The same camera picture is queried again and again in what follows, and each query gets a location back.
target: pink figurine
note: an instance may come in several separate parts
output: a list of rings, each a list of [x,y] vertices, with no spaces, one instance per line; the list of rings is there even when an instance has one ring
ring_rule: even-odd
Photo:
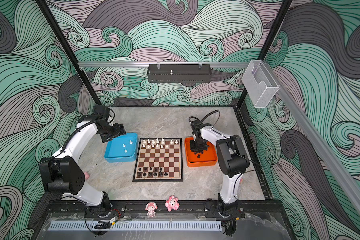
[[[174,209],[175,211],[180,207],[180,204],[177,202],[179,199],[173,195],[169,197],[167,201],[165,201],[165,206],[167,207],[168,211],[172,211]]]
[[[154,202],[149,202],[145,206],[145,210],[148,211],[147,216],[148,217],[154,217],[156,215],[155,209],[157,209],[157,205]]]

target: orange tray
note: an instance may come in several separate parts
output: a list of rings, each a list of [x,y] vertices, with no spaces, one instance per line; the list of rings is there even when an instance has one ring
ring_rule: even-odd
[[[204,167],[204,166],[213,166],[217,162],[217,154],[215,150],[215,146],[210,142],[208,144],[208,150],[203,153],[194,154],[190,147],[189,142],[193,140],[193,137],[187,137],[185,139],[185,155],[187,156],[187,166],[188,167]]]

